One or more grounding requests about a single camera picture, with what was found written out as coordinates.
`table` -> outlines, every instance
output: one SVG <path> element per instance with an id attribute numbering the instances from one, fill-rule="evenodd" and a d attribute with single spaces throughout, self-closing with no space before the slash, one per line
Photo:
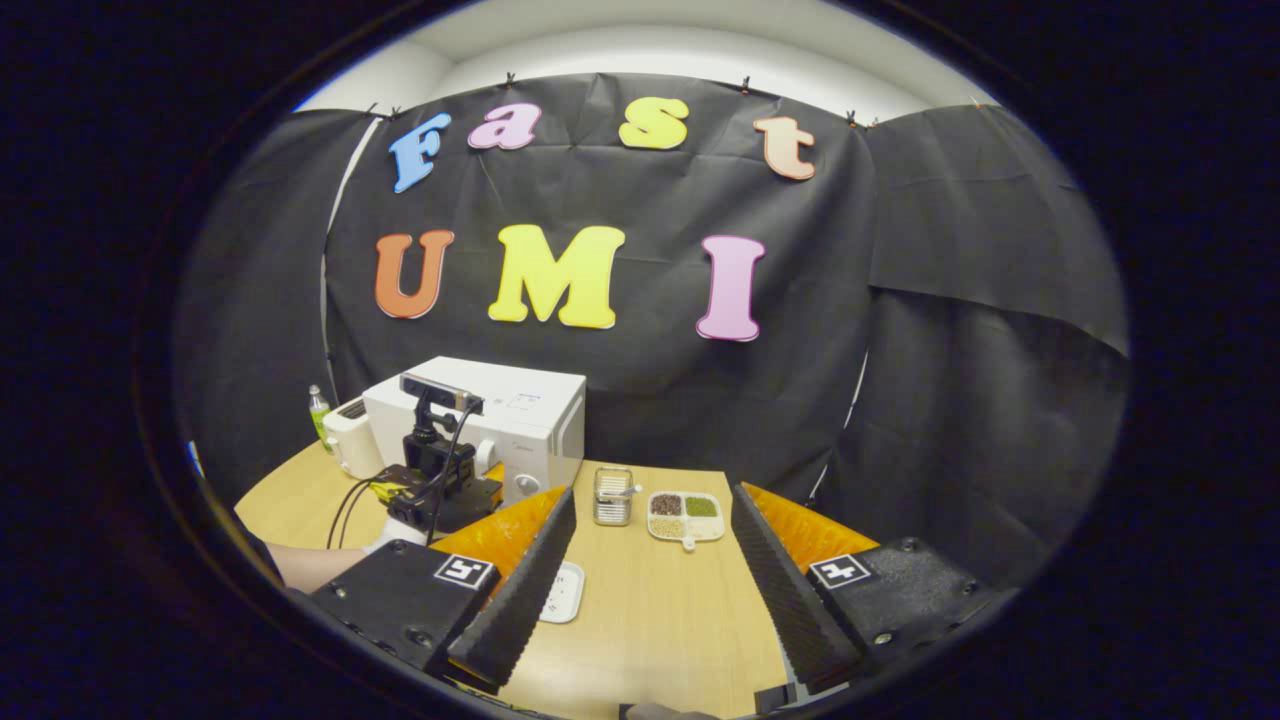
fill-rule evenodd
<path id="1" fill-rule="evenodd" d="M 782 648 L 728 523 L 733 498 L 723 473 L 631 468 L 644 491 L 631 524 L 591 519 L 595 469 L 575 480 L 577 529 L 564 559 L 585 573 L 577 616 L 538 623 L 498 698 L 575 720 L 616 720 L 620 703 L 659 702 L 716 717 L 755 712 L 756 691 L 788 682 Z M 236 506 L 244 525 L 268 542 L 325 546 L 333 515 L 356 480 L 319 442 L 264 478 Z M 645 525 L 648 498 L 660 491 L 705 492 L 726 514 L 724 537 L 685 552 Z M 360 498 L 347 547 L 378 538 L 385 509 L 372 492 Z"/>

